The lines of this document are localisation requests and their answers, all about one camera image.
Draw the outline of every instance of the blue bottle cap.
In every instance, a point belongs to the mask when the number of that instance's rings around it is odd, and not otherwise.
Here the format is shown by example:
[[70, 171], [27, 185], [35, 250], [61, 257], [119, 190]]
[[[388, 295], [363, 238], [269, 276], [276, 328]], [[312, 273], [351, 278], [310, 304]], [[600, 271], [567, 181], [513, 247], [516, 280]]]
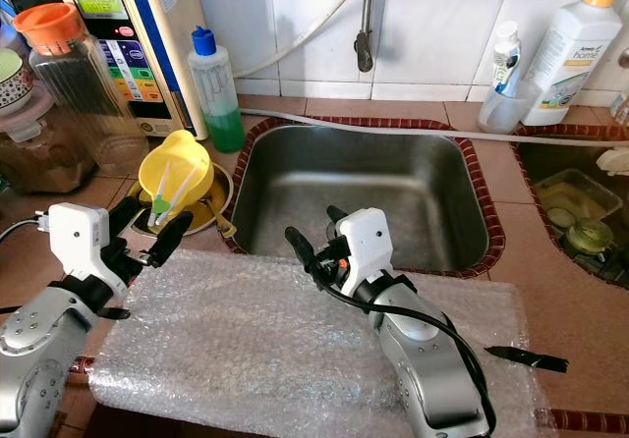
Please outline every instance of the blue bottle cap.
[[214, 32], [209, 28], [197, 26], [197, 30], [193, 32], [193, 45], [199, 55], [213, 55], [216, 53]]

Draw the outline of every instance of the power cord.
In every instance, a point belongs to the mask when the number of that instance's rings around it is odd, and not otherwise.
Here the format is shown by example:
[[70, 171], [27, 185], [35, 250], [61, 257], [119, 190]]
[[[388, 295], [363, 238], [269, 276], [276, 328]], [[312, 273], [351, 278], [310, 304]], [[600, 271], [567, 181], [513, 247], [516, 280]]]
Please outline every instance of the power cord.
[[472, 382], [474, 382], [474, 385], [481, 395], [481, 403], [483, 404], [483, 409], [485, 410], [487, 423], [489, 425], [489, 435], [493, 433], [496, 425], [496, 416], [495, 411], [493, 410], [493, 406], [491, 405], [491, 401], [489, 400], [489, 394], [487, 393], [487, 384], [485, 375], [483, 374], [483, 369], [481, 368], [479, 359], [474, 353], [474, 350], [472, 350], [472, 347], [470, 347], [470, 345], [463, 339], [463, 337], [456, 333], [453, 326], [446, 325], [445, 323], [437, 320], [430, 315], [411, 310], [410, 308], [396, 307], [393, 305], [378, 305], [356, 301], [348, 296], [345, 296], [344, 294], [339, 293], [330, 286], [327, 286], [326, 284], [320, 282], [320, 280], [318, 280], [316, 276], [313, 276], [313, 279], [318, 288], [326, 291], [335, 299], [345, 302], [353, 307], [360, 308], [362, 310], [370, 310], [373, 312], [390, 313], [392, 315], [403, 315], [406, 317], [415, 318], [417, 320], [427, 323], [428, 325], [432, 325], [433, 327], [438, 328], [448, 337], [450, 337], [456, 344], [459, 353], [461, 354], [461, 358], [463, 359], [465, 365], [470, 371]]
[[15, 230], [19, 229], [20, 227], [23, 227], [24, 225], [29, 225], [29, 224], [39, 225], [38, 219], [39, 219], [39, 216], [35, 216], [35, 217], [31, 217], [30, 219], [24, 219], [24, 220], [21, 220], [20, 222], [16, 222], [15, 224], [13, 224], [11, 227], [9, 227], [7, 230], [5, 230], [4, 232], [0, 234], [0, 244], [4, 242], [4, 239], [9, 237], [9, 235], [11, 235]]

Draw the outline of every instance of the glass jar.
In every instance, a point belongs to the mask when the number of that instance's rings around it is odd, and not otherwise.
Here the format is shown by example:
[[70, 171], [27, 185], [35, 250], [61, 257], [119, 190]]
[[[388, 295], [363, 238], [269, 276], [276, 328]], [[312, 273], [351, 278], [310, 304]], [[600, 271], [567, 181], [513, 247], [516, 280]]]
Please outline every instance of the glass jar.
[[138, 171], [148, 141], [109, 75], [104, 52], [73, 4], [30, 8], [14, 19], [29, 41], [29, 62], [57, 104], [71, 116], [71, 131], [106, 173]]
[[66, 113], [38, 82], [28, 106], [0, 117], [0, 173], [13, 188], [68, 192], [81, 184], [94, 162], [67, 127]]

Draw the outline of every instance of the bubble wrap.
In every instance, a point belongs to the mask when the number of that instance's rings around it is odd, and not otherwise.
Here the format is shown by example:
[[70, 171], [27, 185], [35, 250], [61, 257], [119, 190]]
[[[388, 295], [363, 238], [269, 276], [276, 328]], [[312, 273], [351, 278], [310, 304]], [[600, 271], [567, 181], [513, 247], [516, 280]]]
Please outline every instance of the bubble wrap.
[[[494, 437], [533, 437], [544, 408], [532, 369], [483, 347], [526, 348], [511, 285], [409, 274], [480, 357]], [[293, 260], [178, 250], [145, 269], [132, 316], [89, 377], [106, 406], [275, 437], [411, 438], [393, 367], [360, 310], [319, 292]]]

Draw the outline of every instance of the green liquid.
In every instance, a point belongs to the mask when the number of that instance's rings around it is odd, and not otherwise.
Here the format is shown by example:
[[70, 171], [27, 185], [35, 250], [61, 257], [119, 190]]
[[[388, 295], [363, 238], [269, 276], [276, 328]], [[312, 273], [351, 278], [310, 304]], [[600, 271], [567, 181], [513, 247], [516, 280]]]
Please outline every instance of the green liquid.
[[234, 109], [222, 116], [205, 115], [205, 124], [209, 129], [214, 147], [222, 153], [233, 153], [245, 146], [245, 129], [240, 116], [240, 109]]

